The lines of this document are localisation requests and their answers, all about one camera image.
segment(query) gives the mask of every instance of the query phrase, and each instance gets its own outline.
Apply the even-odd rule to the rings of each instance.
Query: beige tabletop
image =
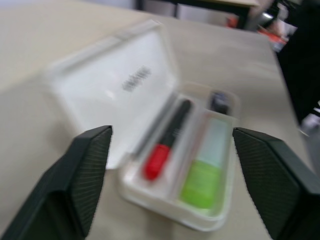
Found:
[[[280,139],[310,163],[268,40],[255,33],[83,2],[0,10],[0,233],[71,136],[43,101],[37,76],[48,64],[126,26],[165,24],[182,81],[226,89],[241,100],[239,125]],[[225,225],[198,232],[121,199],[107,171],[90,240],[269,240],[237,161]]]
[[[223,3],[242,7],[257,7],[259,3],[256,0],[198,0],[203,2]]]

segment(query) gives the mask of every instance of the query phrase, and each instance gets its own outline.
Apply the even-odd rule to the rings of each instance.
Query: white container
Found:
[[[72,136],[112,125],[106,168],[120,168],[118,187],[124,198],[200,231],[222,226],[231,203],[233,143],[222,169],[219,209],[208,214],[177,200],[190,164],[184,159],[192,144],[191,136],[214,89],[196,83],[180,84],[161,24],[149,20],[97,42],[50,67],[44,83],[50,108],[63,118]],[[225,94],[233,117],[216,115],[233,125],[239,101],[233,94]],[[137,177],[138,173],[181,98],[193,101],[194,110],[165,171],[150,184]]]

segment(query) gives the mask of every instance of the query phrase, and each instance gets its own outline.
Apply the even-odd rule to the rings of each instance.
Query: red object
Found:
[[[155,146],[143,168],[146,179],[152,181],[158,177],[168,160],[170,150],[170,147],[163,144],[157,144]]]

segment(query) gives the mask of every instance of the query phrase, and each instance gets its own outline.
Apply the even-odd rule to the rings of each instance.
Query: green bottle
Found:
[[[182,187],[181,201],[199,209],[211,209],[217,203],[231,131],[232,126],[227,121],[218,118],[208,120]]]

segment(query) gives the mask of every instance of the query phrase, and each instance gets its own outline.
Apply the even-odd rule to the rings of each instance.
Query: clear plastic lid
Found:
[[[112,125],[107,169],[131,153],[178,85],[161,24],[143,22],[55,64],[49,92],[74,134]]]

